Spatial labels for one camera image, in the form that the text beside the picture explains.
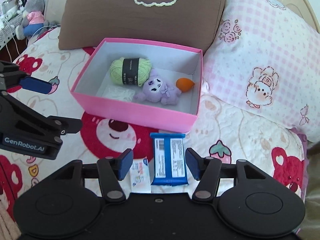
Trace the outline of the purple Kuromi plush toy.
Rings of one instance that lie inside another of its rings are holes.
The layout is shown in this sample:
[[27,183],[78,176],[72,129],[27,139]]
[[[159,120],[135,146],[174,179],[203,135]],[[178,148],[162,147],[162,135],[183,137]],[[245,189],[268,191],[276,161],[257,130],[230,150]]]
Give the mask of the purple Kuromi plush toy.
[[160,102],[163,105],[177,105],[181,90],[151,69],[149,78],[144,82],[142,91],[133,98],[138,102]]

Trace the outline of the blue cookie package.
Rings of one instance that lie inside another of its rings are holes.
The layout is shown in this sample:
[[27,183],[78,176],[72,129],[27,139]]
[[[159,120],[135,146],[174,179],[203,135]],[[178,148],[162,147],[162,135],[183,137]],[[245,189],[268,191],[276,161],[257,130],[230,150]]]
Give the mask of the blue cookie package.
[[187,185],[187,168],[181,133],[151,133],[153,143],[154,179],[157,186]]

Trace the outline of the pink cardboard box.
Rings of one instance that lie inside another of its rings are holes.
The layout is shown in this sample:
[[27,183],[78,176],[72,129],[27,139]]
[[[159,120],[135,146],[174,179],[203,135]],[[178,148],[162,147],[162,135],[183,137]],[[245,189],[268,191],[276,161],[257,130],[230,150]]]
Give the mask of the pink cardboard box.
[[76,78],[71,94],[85,112],[185,133],[197,119],[202,50],[131,38],[105,38]]

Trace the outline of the grey bunny plush doll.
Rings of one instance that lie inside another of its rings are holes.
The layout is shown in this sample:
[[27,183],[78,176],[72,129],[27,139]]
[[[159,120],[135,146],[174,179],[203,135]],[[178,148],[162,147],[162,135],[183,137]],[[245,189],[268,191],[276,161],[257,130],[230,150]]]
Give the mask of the grey bunny plush doll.
[[49,22],[44,18],[44,0],[28,0],[22,12],[22,22],[16,27],[18,40],[42,35],[48,30]]

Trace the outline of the black white plush doll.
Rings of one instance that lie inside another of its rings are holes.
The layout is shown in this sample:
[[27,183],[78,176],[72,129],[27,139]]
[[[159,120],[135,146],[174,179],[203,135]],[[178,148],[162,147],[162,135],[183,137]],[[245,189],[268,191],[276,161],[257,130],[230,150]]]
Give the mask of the black white plush doll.
[[24,11],[24,7],[27,1],[28,0],[16,0],[18,14],[21,14]]

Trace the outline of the green yarn ball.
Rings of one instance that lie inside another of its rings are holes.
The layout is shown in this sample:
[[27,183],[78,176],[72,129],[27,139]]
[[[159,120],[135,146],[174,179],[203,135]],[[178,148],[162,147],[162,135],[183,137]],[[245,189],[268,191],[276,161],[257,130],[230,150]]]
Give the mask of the green yarn ball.
[[116,85],[142,87],[149,78],[152,64],[149,59],[121,57],[110,65],[110,78]]

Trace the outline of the brown embroidered cushion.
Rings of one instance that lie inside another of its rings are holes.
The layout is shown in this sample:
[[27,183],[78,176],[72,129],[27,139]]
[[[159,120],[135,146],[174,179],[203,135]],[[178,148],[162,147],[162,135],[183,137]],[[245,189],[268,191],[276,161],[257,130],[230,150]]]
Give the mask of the brown embroidered cushion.
[[226,0],[66,0],[59,48],[95,47],[104,38],[161,41],[207,50]]

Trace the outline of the patterned bedside table cloth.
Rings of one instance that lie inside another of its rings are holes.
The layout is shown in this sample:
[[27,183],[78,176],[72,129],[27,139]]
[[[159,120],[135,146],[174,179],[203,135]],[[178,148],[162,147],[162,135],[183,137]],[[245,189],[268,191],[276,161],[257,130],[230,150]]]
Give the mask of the patterned bedside table cloth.
[[6,20],[4,15],[1,15],[1,49],[15,37],[15,28],[22,22],[22,15],[15,15],[12,19]]

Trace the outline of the clear floss pick box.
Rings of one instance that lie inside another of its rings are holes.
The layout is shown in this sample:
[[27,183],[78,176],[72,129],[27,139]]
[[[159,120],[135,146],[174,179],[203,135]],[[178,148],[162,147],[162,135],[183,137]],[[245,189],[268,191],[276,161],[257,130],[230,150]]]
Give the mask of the clear floss pick box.
[[135,91],[132,89],[109,86],[106,87],[103,92],[103,97],[112,100],[118,100],[123,102],[131,102],[135,96]]

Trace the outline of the white tissue pack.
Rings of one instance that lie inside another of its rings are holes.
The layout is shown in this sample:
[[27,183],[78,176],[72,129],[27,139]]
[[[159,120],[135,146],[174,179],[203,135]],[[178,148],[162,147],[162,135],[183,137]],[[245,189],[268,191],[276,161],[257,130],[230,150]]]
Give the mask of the white tissue pack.
[[130,168],[130,184],[132,193],[151,193],[149,162],[143,159],[133,159]]

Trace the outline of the cream bear print blanket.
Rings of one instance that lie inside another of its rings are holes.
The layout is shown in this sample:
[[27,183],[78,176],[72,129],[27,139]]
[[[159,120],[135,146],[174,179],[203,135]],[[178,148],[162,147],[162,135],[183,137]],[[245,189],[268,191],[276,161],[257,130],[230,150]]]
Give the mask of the cream bear print blanket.
[[[52,82],[52,94],[12,89],[11,95],[44,116],[82,119],[82,130],[63,139],[55,160],[1,151],[1,239],[20,235],[12,216],[14,201],[42,179],[74,159],[94,163],[133,149],[136,159],[153,158],[152,128],[127,124],[86,113],[71,95],[71,87],[93,48],[60,50],[59,28],[52,29],[29,46],[17,59],[21,70]],[[308,176],[306,136],[253,115],[210,94],[202,94],[200,111],[184,146],[202,157],[233,164],[246,159],[304,198]]]

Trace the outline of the orange makeup sponge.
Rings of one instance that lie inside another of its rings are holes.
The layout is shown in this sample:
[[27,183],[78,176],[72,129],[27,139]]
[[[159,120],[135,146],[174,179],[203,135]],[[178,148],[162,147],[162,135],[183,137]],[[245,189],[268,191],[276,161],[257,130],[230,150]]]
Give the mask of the orange makeup sponge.
[[176,87],[182,93],[189,92],[190,90],[193,89],[194,86],[195,86],[195,83],[193,82],[193,80],[185,78],[185,77],[179,78],[176,81]]

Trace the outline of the pink checkered pillow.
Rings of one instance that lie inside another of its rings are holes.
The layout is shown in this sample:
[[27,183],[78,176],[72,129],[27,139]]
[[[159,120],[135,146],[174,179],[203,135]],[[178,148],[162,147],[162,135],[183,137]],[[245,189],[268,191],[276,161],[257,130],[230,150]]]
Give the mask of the pink checkered pillow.
[[319,141],[319,33],[278,0],[226,0],[203,79],[222,101]]

